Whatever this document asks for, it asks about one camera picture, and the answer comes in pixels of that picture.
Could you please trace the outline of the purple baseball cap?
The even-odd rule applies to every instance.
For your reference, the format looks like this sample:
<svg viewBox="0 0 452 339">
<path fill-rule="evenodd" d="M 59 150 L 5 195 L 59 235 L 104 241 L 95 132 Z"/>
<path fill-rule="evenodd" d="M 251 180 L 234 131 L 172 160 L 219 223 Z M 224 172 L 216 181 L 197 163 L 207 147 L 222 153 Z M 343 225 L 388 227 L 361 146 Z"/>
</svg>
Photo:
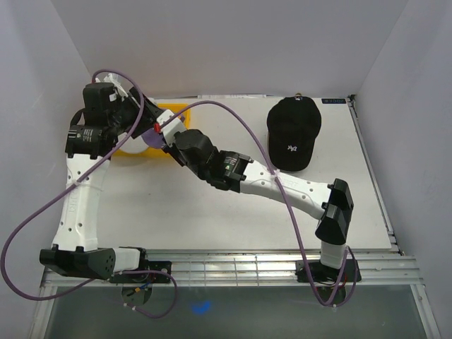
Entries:
<svg viewBox="0 0 452 339">
<path fill-rule="evenodd" d="M 162 149 L 165 147 L 166 142 L 162 134 L 157 133 L 154 129 L 149 129 L 141 135 L 144 143 L 153 149 Z"/>
</svg>

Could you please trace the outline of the black baseball cap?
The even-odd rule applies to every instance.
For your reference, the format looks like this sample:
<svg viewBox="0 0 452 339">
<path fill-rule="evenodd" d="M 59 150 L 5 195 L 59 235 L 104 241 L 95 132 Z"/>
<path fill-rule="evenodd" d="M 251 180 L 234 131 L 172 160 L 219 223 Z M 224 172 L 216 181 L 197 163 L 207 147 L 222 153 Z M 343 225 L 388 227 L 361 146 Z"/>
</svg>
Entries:
<svg viewBox="0 0 452 339">
<path fill-rule="evenodd" d="M 321 130 L 321 113 L 310 97 L 284 97 L 269 111 L 268 156 L 273 166 L 285 172 L 299 172 L 311 162 Z"/>
</svg>

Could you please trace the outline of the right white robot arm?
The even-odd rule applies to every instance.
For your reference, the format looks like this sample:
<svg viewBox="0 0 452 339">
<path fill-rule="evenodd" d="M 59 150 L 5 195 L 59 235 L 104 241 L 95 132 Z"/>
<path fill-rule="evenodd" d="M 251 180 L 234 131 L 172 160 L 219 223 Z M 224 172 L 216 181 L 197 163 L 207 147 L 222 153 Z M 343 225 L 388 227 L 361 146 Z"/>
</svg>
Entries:
<svg viewBox="0 0 452 339">
<path fill-rule="evenodd" d="M 166 153 L 214 188 L 269 198 L 317 220 L 321 256 L 317 262 L 307 262 L 301 273 L 316 282 L 345 279 L 350 266 L 346 241 L 354 208 L 346 181 L 311 182 L 277 173 L 247 155 L 218 150 L 209 137 L 186 128 L 168 109 L 157 118 L 154 129 L 163 137 Z"/>
</svg>

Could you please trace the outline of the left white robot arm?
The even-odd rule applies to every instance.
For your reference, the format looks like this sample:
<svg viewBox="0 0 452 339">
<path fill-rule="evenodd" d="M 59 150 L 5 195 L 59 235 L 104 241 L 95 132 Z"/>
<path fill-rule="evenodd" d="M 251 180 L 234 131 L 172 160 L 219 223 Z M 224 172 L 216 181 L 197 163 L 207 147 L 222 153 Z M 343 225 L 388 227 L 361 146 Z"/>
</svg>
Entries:
<svg viewBox="0 0 452 339">
<path fill-rule="evenodd" d="M 145 250 L 136 247 L 101 248 L 97 219 L 102 185 L 119 136 L 137 138 L 149 130 L 161 109 L 136 87 L 124 92 L 111 82 L 83 89 L 84 108 L 71 120 L 66 139 L 66 186 L 60 224 L 40 263 L 59 275 L 109 280 L 125 271 L 134 282 L 150 273 Z"/>
</svg>

